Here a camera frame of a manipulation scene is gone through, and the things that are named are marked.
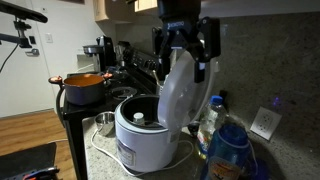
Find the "pot handle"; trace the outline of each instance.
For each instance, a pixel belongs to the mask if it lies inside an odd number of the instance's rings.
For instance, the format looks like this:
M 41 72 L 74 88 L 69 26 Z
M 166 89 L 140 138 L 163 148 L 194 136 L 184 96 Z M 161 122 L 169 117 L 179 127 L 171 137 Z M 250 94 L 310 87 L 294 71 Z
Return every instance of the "pot handle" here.
M 54 76 L 48 79 L 48 82 L 51 84 L 58 84 L 61 89 L 62 88 L 62 77 L 61 76 Z

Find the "electrical outlet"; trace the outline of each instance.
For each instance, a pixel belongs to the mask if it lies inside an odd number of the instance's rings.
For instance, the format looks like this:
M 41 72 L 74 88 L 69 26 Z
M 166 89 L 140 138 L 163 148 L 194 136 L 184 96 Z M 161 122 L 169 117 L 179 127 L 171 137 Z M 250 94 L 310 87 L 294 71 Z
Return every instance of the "electrical outlet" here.
M 280 122 L 281 117 L 282 116 L 280 114 L 260 107 L 250 130 L 266 140 L 270 140 L 273 132 L 276 130 L 276 127 Z

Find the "blue bottle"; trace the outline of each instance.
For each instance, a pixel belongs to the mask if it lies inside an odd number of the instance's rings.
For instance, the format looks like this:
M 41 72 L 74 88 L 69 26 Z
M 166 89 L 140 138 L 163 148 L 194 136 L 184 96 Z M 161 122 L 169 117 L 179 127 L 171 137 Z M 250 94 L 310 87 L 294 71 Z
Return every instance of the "blue bottle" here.
M 211 179 L 238 179 L 250 152 L 243 128 L 233 124 L 222 126 L 213 133 L 208 149 L 207 175 Z

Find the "small appliance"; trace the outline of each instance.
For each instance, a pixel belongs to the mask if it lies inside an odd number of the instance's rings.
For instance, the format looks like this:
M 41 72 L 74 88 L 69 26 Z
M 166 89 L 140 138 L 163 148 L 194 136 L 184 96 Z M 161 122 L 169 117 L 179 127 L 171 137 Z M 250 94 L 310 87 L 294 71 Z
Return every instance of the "small appliance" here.
M 96 39 L 97 45 L 83 46 L 83 51 L 93 58 L 93 69 L 96 72 L 103 72 L 106 66 L 114 66 L 115 53 L 110 37 L 100 36 Z
M 169 73 L 160 96 L 131 97 L 117 106 L 117 154 L 126 167 L 152 172 L 171 162 L 182 127 L 199 116 L 211 93 L 214 72 L 210 69 L 215 63 L 205 65 L 205 80 L 195 83 L 193 59 L 189 52 L 184 52 Z M 144 125 L 133 122 L 138 112 L 144 115 Z

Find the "coffee maker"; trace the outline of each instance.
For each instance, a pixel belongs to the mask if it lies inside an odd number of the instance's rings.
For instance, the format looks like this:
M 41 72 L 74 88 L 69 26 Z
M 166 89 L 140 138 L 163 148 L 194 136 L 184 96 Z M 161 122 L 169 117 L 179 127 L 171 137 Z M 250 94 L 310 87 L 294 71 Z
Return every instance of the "coffee maker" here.
M 110 37 L 100 36 L 97 45 L 83 46 L 84 53 L 93 58 L 93 68 L 96 72 L 103 72 L 106 66 L 116 65 L 116 56 Z

